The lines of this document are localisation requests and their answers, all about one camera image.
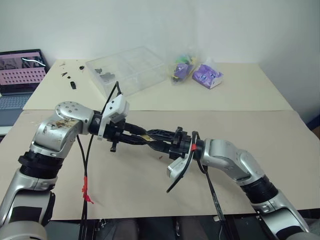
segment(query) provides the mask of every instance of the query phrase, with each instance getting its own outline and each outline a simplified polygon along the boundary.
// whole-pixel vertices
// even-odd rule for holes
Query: black rubber joint
[[[22,174],[39,179],[54,179],[64,159],[28,151],[20,156],[18,161],[22,164],[20,168]]]
[[[248,185],[241,186],[241,188],[253,204],[263,203],[278,194],[278,189],[266,175]]]

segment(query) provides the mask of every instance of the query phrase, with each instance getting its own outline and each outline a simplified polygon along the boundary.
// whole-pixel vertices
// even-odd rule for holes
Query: clear plastic box
[[[115,81],[119,82],[123,94],[129,96],[166,78],[163,60],[145,47],[91,60],[86,66],[105,97],[110,94]]]

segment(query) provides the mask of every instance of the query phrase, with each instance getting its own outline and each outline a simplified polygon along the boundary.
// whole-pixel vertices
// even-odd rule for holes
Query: laptop keyboard
[[[30,95],[27,96],[2,96],[0,97],[0,110],[22,109]]]

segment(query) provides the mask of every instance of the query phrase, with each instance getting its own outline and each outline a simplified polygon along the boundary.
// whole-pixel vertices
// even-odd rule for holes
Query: black cable
[[[122,92],[121,92],[121,90],[120,90],[120,87],[119,87],[119,82],[116,81],[115,84],[114,84],[114,86],[113,86],[113,88],[112,88],[112,90],[111,90],[111,92],[110,92],[110,94],[109,94],[108,99],[106,100],[106,102],[105,102],[105,104],[104,104],[104,106],[103,106],[103,109],[102,109],[102,111],[101,111],[101,115],[104,113],[104,111],[105,111],[105,109],[106,109],[106,106],[107,106],[108,102],[110,101],[112,95],[114,94],[114,91],[115,91],[116,88],[117,88],[117,90],[118,90],[117,96],[120,95],[120,94],[122,94]]]
[[[104,113],[105,109],[106,109],[106,106],[108,104],[108,102],[110,101],[112,95],[114,94],[114,91],[115,89],[117,88],[117,96],[122,94],[121,93],[121,90],[120,90],[120,87],[119,87],[119,82],[116,81],[114,86],[113,86],[113,89],[109,95],[109,97],[107,98],[105,104],[104,104],[104,107],[101,111],[101,114]],[[84,176],[85,177],[88,177],[88,161],[89,161],[89,154],[90,154],[90,148],[91,148],[91,144],[92,144],[92,141],[94,139],[94,135],[91,134],[91,138],[90,138],[90,141],[89,141],[89,144],[88,144],[88,148],[87,148],[87,151],[86,151],[86,157],[85,157],[85,152],[84,152],[84,149],[82,147],[82,144],[81,144],[81,141],[80,141],[80,138],[79,136],[77,135],[76,136],[76,139],[79,143],[79,147],[80,147],[80,150],[81,150],[81,155],[82,155],[82,160],[83,160],[83,167],[84,167]],[[86,235],[87,235],[87,229],[88,229],[88,202],[86,201],[86,199],[83,199],[83,207],[82,207],[82,215],[81,215],[81,220],[80,220],[80,228],[79,228],[79,235],[78,235],[78,240],[85,240],[86,239]]]
[[[192,138],[191,138],[191,145],[196,143],[196,136],[199,138],[199,133],[197,131],[192,132]],[[188,156],[188,159],[186,161],[186,165],[184,166],[183,170],[180,172],[179,176],[174,180],[174,182],[171,184],[171,186],[167,189],[167,193],[171,191],[171,189],[174,188],[174,186],[184,177],[184,174],[186,173],[190,162],[193,159],[195,150],[191,150],[190,154]]]
[[[217,194],[216,194],[216,191],[215,191],[215,188],[210,180],[210,176],[209,176],[209,173],[208,173],[208,166],[206,165],[202,165],[200,163],[200,159],[196,159],[196,162],[198,163],[198,166],[201,170],[201,172],[203,174],[205,174],[206,176],[206,179],[208,181],[208,184],[209,184],[209,188],[210,188],[210,192],[211,192],[211,196],[212,196],[212,199],[213,199],[213,203],[214,203],[214,206],[215,206],[215,209],[216,209],[216,213],[220,219],[220,222],[221,222],[221,227],[220,227],[220,233],[219,233],[219,238],[221,237],[221,232],[222,232],[222,229],[224,231],[224,234],[225,236],[227,237],[228,240],[234,240],[234,236],[231,232],[231,228],[230,226],[228,225],[228,222],[225,218],[225,215],[221,209],[221,206],[220,206],[220,203],[219,203],[219,200],[218,200],[218,197],[217,197]]]

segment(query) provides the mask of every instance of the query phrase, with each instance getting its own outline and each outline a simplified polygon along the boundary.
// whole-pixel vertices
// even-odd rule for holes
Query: red tape
[[[193,143],[191,145],[191,151],[195,151],[197,149],[197,145],[195,143]]]
[[[95,204],[93,201],[91,201],[91,199],[88,195],[88,177],[84,176],[83,180],[84,180],[84,184],[82,187],[83,198],[85,201],[90,202],[92,204]]]

